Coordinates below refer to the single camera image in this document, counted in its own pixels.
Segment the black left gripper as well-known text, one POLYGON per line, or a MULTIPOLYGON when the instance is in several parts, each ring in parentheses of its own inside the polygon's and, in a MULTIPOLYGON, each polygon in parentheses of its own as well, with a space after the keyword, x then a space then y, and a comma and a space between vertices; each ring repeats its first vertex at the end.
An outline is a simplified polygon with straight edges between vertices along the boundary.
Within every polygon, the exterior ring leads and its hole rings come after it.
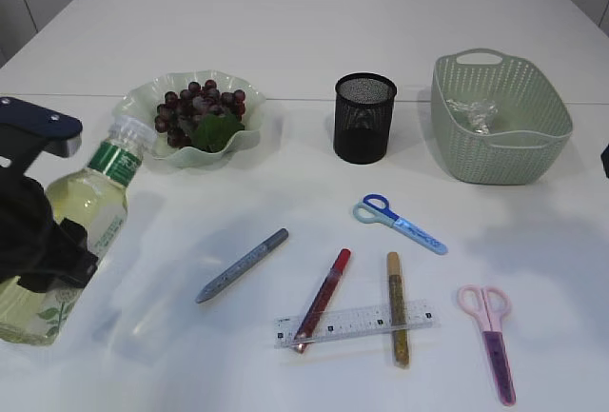
POLYGON ((1 126, 1 280, 15 278, 32 292, 85 288, 97 271, 87 230, 71 219, 51 220, 38 181, 25 175, 42 153, 58 156, 60 143, 22 129, 1 126))

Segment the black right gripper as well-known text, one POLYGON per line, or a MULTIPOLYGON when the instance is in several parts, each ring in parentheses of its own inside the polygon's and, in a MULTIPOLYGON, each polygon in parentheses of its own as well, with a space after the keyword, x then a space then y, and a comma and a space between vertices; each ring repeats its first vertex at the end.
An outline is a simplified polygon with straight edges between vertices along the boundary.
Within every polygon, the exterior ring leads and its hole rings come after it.
POLYGON ((600 155, 604 173, 609 175, 609 146, 607 146, 600 155))

